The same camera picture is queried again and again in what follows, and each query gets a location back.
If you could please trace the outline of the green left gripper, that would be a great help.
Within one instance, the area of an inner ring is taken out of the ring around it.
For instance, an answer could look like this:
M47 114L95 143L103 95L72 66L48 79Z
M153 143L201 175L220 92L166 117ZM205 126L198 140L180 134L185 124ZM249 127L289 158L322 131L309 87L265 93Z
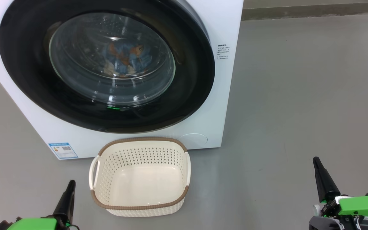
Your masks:
M20 218L8 230L79 230L72 224L76 182L71 180L63 192L53 215L41 218Z

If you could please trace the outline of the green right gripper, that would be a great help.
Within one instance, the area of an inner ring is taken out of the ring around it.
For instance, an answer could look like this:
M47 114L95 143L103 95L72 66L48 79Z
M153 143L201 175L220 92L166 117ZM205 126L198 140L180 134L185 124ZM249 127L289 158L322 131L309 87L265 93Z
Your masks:
M368 229L368 195L341 195L319 157L313 157L319 202L327 202L321 209L322 230Z

